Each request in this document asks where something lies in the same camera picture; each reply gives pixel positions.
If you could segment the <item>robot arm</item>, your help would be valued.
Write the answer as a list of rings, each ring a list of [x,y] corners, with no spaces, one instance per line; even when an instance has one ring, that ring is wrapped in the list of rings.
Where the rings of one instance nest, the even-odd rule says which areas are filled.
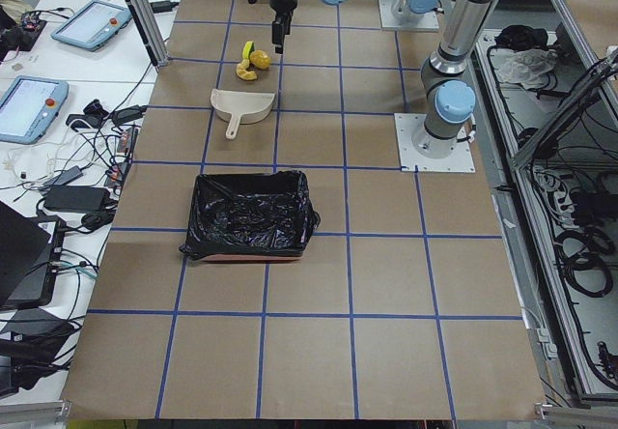
[[[345,0],[322,0],[339,5]],[[429,112],[412,135],[414,148],[431,158],[448,157],[474,111],[474,91],[461,80],[467,59],[498,0],[455,0],[437,49],[423,65],[421,78]]]

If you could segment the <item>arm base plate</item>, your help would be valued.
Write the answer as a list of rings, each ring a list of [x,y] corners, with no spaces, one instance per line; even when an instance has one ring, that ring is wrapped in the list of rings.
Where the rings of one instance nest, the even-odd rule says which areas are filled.
[[[400,170],[421,173],[465,173],[476,171],[467,131],[461,127],[451,139],[436,139],[425,131],[425,114],[394,115]]]

